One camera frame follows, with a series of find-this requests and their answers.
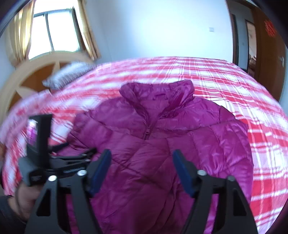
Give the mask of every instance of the blue gripper pad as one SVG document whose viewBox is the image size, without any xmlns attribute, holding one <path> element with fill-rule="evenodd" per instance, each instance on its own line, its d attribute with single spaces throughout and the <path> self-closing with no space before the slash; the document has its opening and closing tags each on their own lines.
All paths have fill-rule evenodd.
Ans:
<svg viewBox="0 0 288 234">
<path fill-rule="evenodd" d="M 195 189 L 193 188 L 193 181 L 196 179 L 194 174 L 197 173 L 197 169 L 193 163 L 187 161 L 180 150 L 173 152 L 173 163 L 176 168 L 177 174 L 180 178 L 184 191 L 191 197 L 195 195 Z"/>
<path fill-rule="evenodd" d="M 99 159 L 95 162 L 92 162 L 97 163 L 95 173 L 89 179 L 90 188 L 88 192 L 92 197 L 99 192 L 101 185 L 108 172 L 108 169 L 111 165 L 111 160 L 112 160 L 111 151 L 104 150 Z"/>
</svg>

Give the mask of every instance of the small screen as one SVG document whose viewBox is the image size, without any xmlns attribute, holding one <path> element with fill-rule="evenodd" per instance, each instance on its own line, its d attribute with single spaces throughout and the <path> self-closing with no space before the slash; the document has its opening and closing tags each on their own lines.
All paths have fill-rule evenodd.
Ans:
<svg viewBox="0 0 288 234">
<path fill-rule="evenodd" d="M 37 131 L 38 131 L 38 122 L 29 119 L 28 120 L 28 126 L 27 126 L 27 143 L 29 145 L 32 145 L 33 147 L 36 147 L 36 141 L 37 141 Z"/>
</svg>

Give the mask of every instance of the yellow curtain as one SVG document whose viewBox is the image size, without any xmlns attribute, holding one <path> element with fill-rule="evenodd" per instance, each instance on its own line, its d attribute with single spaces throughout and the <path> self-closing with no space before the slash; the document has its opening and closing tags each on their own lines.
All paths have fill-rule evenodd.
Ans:
<svg viewBox="0 0 288 234">
<path fill-rule="evenodd" d="M 28 59 L 35 1 L 30 1 L 11 20 L 7 27 L 6 51 L 12 65 Z"/>
<path fill-rule="evenodd" d="M 88 23 L 88 18 L 85 10 L 85 0 L 75 0 L 74 8 L 76 12 L 76 17 L 80 32 L 83 38 L 85 49 L 89 54 L 90 58 L 93 60 L 99 59 L 101 54 L 98 50 L 94 34 Z"/>
</svg>

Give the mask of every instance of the door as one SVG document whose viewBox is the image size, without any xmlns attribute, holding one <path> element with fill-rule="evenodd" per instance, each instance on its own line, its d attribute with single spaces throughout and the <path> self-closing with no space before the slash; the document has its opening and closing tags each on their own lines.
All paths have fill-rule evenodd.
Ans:
<svg viewBox="0 0 288 234">
<path fill-rule="evenodd" d="M 257 37 L 254 77 L 279 101 L 285 78 L 285 43 L 269 18 L 258 7 L 252 13 Z"/>
</svg>

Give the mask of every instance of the pillow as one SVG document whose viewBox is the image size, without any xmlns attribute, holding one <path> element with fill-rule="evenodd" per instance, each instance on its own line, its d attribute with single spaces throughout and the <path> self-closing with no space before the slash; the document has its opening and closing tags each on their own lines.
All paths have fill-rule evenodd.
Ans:
<svg viewBox="0 0 288 234">
<path fill-rule="evenodd" d="M 94 68 L 96 65 L 93 63 L 72 62 L 43 80 L 42 84 L 51 90 L 59 90 Z"/>
</svg>

